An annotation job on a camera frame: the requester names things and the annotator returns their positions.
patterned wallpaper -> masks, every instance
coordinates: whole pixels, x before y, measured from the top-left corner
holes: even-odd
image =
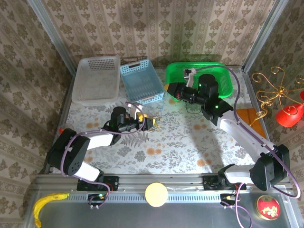
[[[71,75],[26,0],[0,0],[0,227],[19,227]]]
[[[270,67],[280,66],[286,71],[284,84],[288,89],[304,88],[297,84],[297,77],[304,77],[304,1],[289,0],[286,8],[275,25],[270,37],[267,39],[249,74],[258,71],[271,76]],[[276,85],[280,83],[281,75],[270,77]],[[255,91],[269,90],[270,86],[253,82]],[[301,90],[289,93],[290,97],[301,101]],[[290,105],[292,102],[282,99],[282,105]],[[269,114],[264,118],[270,139],[277,144],[285,144],[290,150],[291,170],[304,189],[304,117],[298,124],[291,128],[285,128],[275,119],[280,110],[278,101],[269,108]],[[304,216],[304,199],[299,202]]]
[[[274,0],[43,0],[77,66],[118,54],[122,63],[220,61],[241,65]]]

gold candelabra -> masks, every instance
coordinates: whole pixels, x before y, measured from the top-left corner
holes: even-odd
[[[283,86],[283,82],[284,82],[284,78],[285,78],[285,71],[279,67],[279,66],[273,66],[270,68],[271,73],[274,75],[278,75],[278,73],[282,72],[283,73],[283,77],[281,80],[281,84],[280,85],[273,85],[273,83],[271,83],[269,81],[269,79],[262,73],[254,73],[252,75],[252,80],[254,80],[257,83],[261,83],[262,82],[262,77],[264,77],[264,79],[271,85],[272,87],[272,91],[266,91],[266,90],[258,90],[256,92],[256,98],[259,102],[261,102],[261,111],[257,112],[256,115],[257,117],[254,119],[254,121],[250,124],[250,126],[257,120],[263,118],[264,116],[267,115],[268,110],[266,109],[265,106],[272,106],[274,104],[274,100],[276,98],[279,99],[279,103],[281,106],[281,109],[283,110],[283,112],[285,112],[288,115],[296,115],[298,113],[298,110],[295,106],[290,105],[288,107],[288,112],[284,110],[283,106],[282,106],[282,98],[287,98],[297,104],[302,105],[302,103],[290,98],[288,96],[288,93],[293,92],[293,91],[297,91],[297,90],[304,90],[304,88],[298,88],[298,89],[292,89],[292,90],[287,90],[286,87]],[[298,84],[304,84],[304,78],[302,77],[297,77],[295,79],[296,83]]]

white plastic basket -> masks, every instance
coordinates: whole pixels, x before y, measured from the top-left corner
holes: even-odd
[[[120,58],[116,56],[83,58],[79,61],[72,101],[96,106],[118,97]]]

blue plastic basket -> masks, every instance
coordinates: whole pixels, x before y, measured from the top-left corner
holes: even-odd
[[[149,59],[120,66],[120,74],[131,102],[145,105],[162,99],[164,89]]]

table surface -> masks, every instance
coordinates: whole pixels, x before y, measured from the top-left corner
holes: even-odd
[[[240,68],[233,68],[241,84],[237,109],[252,108],[250,97]],[[157,68],[157,74],[165,84],[166,70]],[[233,93],[225,98],[233,105],[237,84],[231,76]],[[229,164],[253,164],[249,154],[227,133],[208,122],[198,105],[175,102],[168,94],[163,100],[146,104],[143,112],[159,116],[159,127],[154,132],[140,132],[122,136],[110,147],[87,151],[85,161],[105,173],[207,173],[217,172]],[[112,109],[124,106],[127,94],[120,83],[119,97],[113,103],[84,107],[71,104],[66,124],[77,132],[96,130],[110,119]]]

